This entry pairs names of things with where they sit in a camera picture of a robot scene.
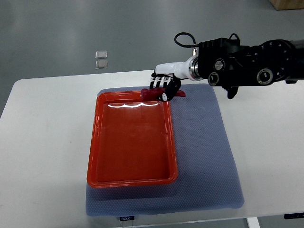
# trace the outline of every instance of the red plastic tray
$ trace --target red plastic tray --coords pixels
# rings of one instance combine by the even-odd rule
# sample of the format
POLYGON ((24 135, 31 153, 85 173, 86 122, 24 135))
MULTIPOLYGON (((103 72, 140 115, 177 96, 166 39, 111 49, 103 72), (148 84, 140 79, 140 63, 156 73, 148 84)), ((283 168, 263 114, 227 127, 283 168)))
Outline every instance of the red plastic tray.
POLYGON ((170 104, 142 102, 140 91, 100 94, 88 184, 93 188, 170 184, 177 176, 170 104))

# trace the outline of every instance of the robotic hand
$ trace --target robotic hand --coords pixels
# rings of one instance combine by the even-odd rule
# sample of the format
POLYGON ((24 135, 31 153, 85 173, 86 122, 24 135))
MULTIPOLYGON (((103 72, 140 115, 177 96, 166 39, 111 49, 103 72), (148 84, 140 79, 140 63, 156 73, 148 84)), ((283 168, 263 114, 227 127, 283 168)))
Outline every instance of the robotic hand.
POLYGON ((182 47, 194 48, 193 56, 184 63, 156 66, 151 75, 150 91, 161 92, 158 95, 161 101, 169 101, 176 95, 185 96, 179 90, 183 79, 207 79, 209 85, 226 89, 228 99, 237 94, 239 86, 268 86, 282 80, 294 84, 304 79, 304 40, 270 40, 249 47, 240 45, 239 37, 233 33, 229 38, 196 44, 191 34, 182 32, 174 41, 182 47), (180 35, 190 36, 194 44, 179 43, 176 39, 180 35))

